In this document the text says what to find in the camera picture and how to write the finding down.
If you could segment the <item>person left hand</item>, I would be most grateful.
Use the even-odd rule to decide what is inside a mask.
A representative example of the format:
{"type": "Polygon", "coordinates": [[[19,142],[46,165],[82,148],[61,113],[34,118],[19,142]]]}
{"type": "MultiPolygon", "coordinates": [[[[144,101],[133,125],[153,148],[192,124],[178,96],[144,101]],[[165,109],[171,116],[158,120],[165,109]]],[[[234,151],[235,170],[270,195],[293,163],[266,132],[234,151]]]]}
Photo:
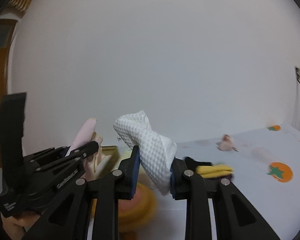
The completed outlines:
{"type": "MultiPolygon", "coordinates": [[[[96,179],[96,165],[103,159],[101,147],[103,138],[96,132],[93,132],[90,140],[97,142],[99,148],[96,153],[87,157],[83,161],[85,174],[82,176],[82,178],[85,178],[87,181],[96,179]]],[[[19,215],[10,216],[7,218],[0,214],[2,228],[8,235],[9,239],[22,239],[26,233],[25,228],[30,228],[31,226],[33,226],[34,223],[41,217],[41,214],[42,211],[23,211],[19,215]]]]}

